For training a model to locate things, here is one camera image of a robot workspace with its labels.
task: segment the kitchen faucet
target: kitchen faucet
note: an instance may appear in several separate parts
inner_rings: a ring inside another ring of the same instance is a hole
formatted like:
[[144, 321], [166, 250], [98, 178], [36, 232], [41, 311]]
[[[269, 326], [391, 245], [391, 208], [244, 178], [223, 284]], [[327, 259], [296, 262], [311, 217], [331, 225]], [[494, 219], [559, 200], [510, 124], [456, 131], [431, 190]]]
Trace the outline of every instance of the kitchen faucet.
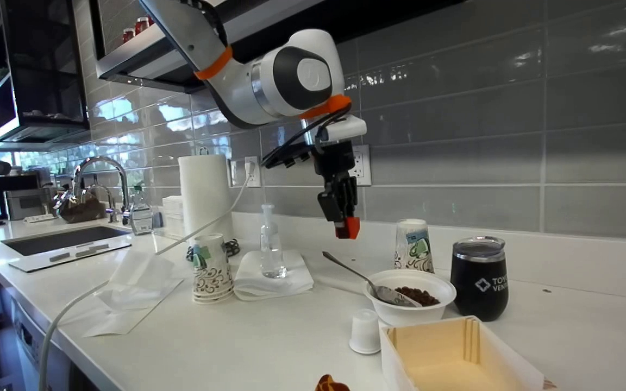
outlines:
[[[129, 217], [131, 217], [131, 186], [126, 182], [126, 170], [116, 161], [116, 159], [109, 159], [109, 157], [87, 157], [79, 164], [77, 171], [74, 171], [74, 178], [77, 178], [77, 184], [84, 190], [81, 184], [81, 174], [85, 168], [98, 164], [98, 161], [104, 161], [109, 165], [116, 168], [116, 171], [121, 174], [121, 186], [123, 186], [123, 224], [129, 224]], [[116, 200], [109, 197], [109, 208], [112, 208], [112, 215], [109, 215], [109, 222], [116, 222]]]

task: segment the spoon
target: spoon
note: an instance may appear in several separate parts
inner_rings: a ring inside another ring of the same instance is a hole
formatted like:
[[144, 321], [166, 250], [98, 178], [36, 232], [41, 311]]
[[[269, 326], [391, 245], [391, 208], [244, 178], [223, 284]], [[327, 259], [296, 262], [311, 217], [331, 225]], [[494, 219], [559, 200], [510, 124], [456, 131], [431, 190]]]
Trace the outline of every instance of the spoon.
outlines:
[[373, 284], [373, 293], [380, 300], [380, 303], [388, 303], [388, 304], [397, 304], [397, 307], [423, 307], [421, 303], [402, 296], [401, 291], [397, 288], [389, 288], [389, 286], [382, 286], [382, 284], [375, 284], [367, 277], [364, 277], [361, 271], [343, 266], [340, 259], [335, 259], [331, 252], [322, 252], [329, 260], [338, 262], [340, 268], [361, 277], [365, 283]]

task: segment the small white bottle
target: small white bottle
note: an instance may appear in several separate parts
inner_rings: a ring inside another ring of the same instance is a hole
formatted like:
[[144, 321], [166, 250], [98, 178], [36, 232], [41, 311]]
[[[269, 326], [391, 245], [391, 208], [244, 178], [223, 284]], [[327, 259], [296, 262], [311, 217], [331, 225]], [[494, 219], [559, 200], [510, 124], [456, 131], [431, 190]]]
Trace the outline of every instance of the small white bottle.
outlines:
[[279, 228], [273, 217], [273, 204], [263, 204], [263, 215], [262, 215], [262, 255], [263, 255], [263, 277], [266, 279], [285, 279], [288, 277], [288, 266], [284, 262], [284, 252], [281, 252], [281, 236]]

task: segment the coffee cup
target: coffee cup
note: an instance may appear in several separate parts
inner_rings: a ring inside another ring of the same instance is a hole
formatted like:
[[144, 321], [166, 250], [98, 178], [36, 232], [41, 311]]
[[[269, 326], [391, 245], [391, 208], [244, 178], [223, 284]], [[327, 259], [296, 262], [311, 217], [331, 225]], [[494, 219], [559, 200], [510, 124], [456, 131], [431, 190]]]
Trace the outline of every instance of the coffee cup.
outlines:
[[428, 243], [428, 224], [424, 219], [402, 219], [397, 225], [397, 269], [435, 271]]
[[232, 279], [223, 235], [194, 239], [186, 259], [196, 266], [194, 303], [215, 303], [231, 296]]
[[505, 242], [472, 236], [452, 247], [450, 283], [456, 286], [455, 307], [461, 316], [482, 321], [501, 318], [510, 303]]

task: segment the sink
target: sink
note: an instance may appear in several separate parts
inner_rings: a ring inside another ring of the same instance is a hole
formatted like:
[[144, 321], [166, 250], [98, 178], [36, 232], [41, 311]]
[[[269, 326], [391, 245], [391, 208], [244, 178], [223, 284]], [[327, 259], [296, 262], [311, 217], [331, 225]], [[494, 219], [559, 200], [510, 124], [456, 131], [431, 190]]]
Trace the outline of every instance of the sink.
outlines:
[[30, 256], [40, 252], [50, 252], [60, 247], [74, 247], [84, 243], [93, 243], [112, 236], [124, 236], [129, 235], [126, 230], [118, 230], [112, 225], [92, 225], [84, 230], [66, 230], [66, 232], [52, 232], [43, 236], [23, 236], [23, 239], [12, 239], [3, 242], [4, 245], [14, 247], [16, 252]]
[[129, 230], [112, 225], [21, 236], [3, 243], [23, 255], [10, 266], [26, 273], [134, 245]]

